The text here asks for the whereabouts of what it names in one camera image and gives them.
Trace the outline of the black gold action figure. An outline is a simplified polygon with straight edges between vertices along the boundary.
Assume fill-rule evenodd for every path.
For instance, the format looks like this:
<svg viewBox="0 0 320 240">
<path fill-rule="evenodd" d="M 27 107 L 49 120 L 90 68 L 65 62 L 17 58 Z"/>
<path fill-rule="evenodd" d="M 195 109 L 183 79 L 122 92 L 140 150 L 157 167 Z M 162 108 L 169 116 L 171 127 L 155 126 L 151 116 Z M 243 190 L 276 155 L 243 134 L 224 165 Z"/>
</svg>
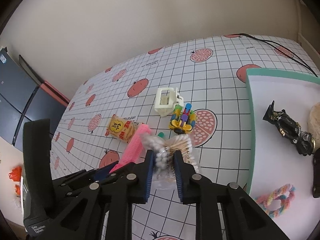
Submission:
<svg viewBox="0 0 320 240">
<path fill-rule="evenodd" d="M 316 142 L 313 135 L 303 131 L 300 124 L 293 120 L 285 111 L 274 110 L 274 101 L 268 106 L 263 120 L 276 126 L 283 138 L 295 145 L 298 153 L 303 156 L 312 155 L 315 151 Z"/>
</svg>

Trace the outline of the pink comb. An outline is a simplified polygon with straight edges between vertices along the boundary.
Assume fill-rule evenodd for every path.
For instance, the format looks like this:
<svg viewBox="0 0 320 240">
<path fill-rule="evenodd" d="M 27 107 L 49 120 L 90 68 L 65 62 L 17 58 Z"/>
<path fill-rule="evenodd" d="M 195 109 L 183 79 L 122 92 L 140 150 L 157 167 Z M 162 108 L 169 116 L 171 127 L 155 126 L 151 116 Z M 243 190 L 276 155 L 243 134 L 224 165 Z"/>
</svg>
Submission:
<svg viewBox="0 0 320 240">
<path fill-rule="evenodd" d="M 129 163 L 136 163 L 143 151 L 142 136 L 151 134 L 151 129 L 147 124 L 140 124 L 128 143 L 120 161 L 112 168 L 111 173 Z"/>
</svg>

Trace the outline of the yellow snack packet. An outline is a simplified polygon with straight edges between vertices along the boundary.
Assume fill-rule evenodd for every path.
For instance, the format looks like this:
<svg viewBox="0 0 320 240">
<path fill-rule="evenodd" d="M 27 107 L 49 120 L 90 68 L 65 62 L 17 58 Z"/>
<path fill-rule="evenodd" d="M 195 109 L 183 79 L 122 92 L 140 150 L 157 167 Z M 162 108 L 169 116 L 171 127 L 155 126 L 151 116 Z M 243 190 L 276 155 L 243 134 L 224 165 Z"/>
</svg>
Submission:
<svg viewBox="0 0 320 240">
<path fill-rule="evenodd" d="M 139 123 L 127 120 L 117 115 L 112 115 L 105 132 L 105 136 L 112 136 L 119 140 L 129 143 L 135 134 Z"/>
</svg>

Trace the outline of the orange plastic bag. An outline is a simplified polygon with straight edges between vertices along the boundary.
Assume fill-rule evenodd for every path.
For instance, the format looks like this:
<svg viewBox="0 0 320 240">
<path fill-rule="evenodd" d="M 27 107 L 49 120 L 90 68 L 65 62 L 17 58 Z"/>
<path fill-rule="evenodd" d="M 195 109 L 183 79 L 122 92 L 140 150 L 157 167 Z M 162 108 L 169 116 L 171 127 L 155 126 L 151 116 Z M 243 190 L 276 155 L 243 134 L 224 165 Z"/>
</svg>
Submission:
<svg viewBox="0 0 320 240">
<path fill-rule="evenodd" d="M 22 175 L 22 166 L 16 166 L 9 173 L 9 179 L 11 179 L 12 181 L 14 181 L 16 183 L 15 184 L 15 193 L 19 197 L 21 196 L 21 189 L 20 189 L 21 175 Z"/>
</svg>

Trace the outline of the teal rimmed white tray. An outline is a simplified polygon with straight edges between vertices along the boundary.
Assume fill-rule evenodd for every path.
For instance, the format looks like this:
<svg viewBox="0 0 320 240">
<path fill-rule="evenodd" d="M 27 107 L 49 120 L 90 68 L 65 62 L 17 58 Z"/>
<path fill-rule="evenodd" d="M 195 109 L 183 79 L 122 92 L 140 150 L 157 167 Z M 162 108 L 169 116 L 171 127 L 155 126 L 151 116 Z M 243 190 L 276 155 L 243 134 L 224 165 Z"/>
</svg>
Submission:
<svg viewBox="0 0 320 240">
<path fill-rule="evenodd" d="M 289 239 L 308 239 L 319 222 L 319 199 L 312 196 L 313 157 L 299 154 L 263 117 L 273 104 L 275 111 L 284 109 L 307 131 L 311 107 L 319 102 L 319 78 L 288 70 L 251 68 L 246 86 L 252 136 L 247 193 L 257 198 L 292 184 L 295 198 L 274 222 Z"/>
</svg>

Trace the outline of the black toy car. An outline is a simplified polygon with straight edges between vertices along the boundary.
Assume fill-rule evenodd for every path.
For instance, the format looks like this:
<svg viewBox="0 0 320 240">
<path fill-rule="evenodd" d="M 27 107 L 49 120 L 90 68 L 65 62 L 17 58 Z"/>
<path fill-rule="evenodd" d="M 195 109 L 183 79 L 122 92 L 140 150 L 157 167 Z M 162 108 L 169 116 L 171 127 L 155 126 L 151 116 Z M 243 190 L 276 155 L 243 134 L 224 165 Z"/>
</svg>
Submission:
<svg viewBox="0 0 320 240">
<path fill-rule="evenodd" d="M 320 197 L 320 148 L 313 155 L 313 198 Z"/>
</svg>

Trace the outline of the grid pomegranate tablecloth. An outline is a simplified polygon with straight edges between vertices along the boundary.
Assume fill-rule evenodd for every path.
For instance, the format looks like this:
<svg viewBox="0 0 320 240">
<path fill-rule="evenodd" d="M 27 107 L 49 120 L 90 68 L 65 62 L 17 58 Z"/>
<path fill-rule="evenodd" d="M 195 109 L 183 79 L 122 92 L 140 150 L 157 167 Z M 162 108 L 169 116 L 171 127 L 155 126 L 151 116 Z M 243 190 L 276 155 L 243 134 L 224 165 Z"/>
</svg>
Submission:
<svg viewBox="0 0 320 240">
<path fill-rule="evenodd" d="M 179 96 L 214 120 L 213 131 L 196 142 L 201 170 L 218 183 L 245 185 L 249 165 L 250 118 L 244 83 L 247 68 L 318 74 L 295 41 L 277 37 L 227 35 L 152 50 L 85 81 L 59 122 L 52 141 L 53 178 L 90 170 L 119 159 L 125 142 L 106 134 L 113 115 L 173 136 L 169 117 L 154 109 Z"/>
</svg>

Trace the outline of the black cabinet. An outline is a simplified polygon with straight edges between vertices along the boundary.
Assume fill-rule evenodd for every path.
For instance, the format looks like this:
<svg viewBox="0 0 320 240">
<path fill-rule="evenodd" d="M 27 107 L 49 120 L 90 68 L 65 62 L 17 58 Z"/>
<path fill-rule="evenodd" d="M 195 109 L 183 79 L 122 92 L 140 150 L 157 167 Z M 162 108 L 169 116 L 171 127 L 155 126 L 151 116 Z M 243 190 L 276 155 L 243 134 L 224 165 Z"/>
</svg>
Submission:
<svg viewBox="0 0 320 240">
<path fill-rule="evenodd" d="M 57 94 L 38 85 L 1 49 L 1 137 L 18 150 L 23 150 L 23 126 L 30 121 L 50 120 L 50 137 L 68 103 Z"/>
</svg>

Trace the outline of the cotton swab bundle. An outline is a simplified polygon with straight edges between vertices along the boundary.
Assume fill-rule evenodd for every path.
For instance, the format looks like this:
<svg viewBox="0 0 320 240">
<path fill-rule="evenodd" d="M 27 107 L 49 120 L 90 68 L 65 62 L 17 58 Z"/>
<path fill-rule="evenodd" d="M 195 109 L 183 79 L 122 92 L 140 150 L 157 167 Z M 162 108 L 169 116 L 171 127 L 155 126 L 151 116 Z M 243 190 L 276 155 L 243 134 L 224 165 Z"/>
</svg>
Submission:
<svg viewBox="0 0 320 240">
<path fill-rule="evenodd" d="M 144 148 L 154 152 L 153 174 L 156 181 L 173 183 L 175 180 L 174 153 L 176 151 L 181 152 L 185 163 L 192 165 L 195 171 L 199 172 L 199 166 L 193 155 L 193 142 L 188 134 L 176 135 L 168 140 L 146 133 L 140 137 Z"/>
</svg>

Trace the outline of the cream lace cloth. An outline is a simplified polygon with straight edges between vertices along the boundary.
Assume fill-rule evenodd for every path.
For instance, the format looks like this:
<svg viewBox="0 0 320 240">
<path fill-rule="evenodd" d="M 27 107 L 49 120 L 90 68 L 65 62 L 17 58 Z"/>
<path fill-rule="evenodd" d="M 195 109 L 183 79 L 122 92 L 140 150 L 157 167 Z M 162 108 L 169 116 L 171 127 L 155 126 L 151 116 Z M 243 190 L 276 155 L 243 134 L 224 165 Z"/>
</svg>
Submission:
<svg viewBox="0 0 320 240">
<path fill-rule="evenodd" d="M 312 134 L 317 146 L 320 141 L 320 102 L 312 106 L 308 117 L 308 131 Z"/>
</svg>

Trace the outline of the pastel rainbow scrunchie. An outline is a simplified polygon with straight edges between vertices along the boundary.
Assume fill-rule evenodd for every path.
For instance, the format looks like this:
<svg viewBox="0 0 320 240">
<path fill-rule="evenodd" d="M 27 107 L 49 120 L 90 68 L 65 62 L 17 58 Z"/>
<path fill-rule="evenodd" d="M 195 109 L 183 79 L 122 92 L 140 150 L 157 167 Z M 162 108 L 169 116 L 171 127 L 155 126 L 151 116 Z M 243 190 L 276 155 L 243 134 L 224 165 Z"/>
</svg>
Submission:
<svg viewBox="0 0 320 240">
<path fill-rule="evenodd" d="M 270 218 L 274 219 L 289 209 L 291 202 L 295 198 L 295 192 L 296 188 L 293 184 L 285 184 L 269 194 L 256 197 L 254 200 Z M 274 202 L 279 204 L 277 209 L 271 208 Z"/>
</svg>

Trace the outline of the white plastic hair claw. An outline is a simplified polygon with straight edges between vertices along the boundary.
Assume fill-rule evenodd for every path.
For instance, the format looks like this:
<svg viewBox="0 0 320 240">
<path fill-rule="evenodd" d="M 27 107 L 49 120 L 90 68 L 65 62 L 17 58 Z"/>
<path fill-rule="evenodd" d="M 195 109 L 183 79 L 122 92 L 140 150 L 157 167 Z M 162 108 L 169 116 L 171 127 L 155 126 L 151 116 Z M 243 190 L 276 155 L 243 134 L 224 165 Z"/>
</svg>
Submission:
<svg viewBox="0 0 320 240">
<path fill-rule="evenodd" d="M 172 114 L 176 105 L 184 106 L 184 98 L 180 96 L 178 88 L 162 87 L 157 89 L 154 110 L 160 117 Z"/>
</svg>

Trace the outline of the colourful block toy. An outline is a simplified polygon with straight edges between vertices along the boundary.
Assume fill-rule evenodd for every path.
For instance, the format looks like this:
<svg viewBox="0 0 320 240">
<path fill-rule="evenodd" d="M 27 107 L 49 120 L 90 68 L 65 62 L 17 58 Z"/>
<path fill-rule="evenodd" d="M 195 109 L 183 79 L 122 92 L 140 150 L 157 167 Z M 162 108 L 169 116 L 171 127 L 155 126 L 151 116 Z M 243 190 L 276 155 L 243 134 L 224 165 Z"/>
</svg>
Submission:
<svg viewBox="0 0 320 240">
<path fill-rule="evenodd" d="M 169 128 L 176 134 L 189 134 L 193 131 L 197 115 L 191 108 L 191 103 L 187 103 L 184 108 L 180 105 L 175 106 Z"/>
</svg>

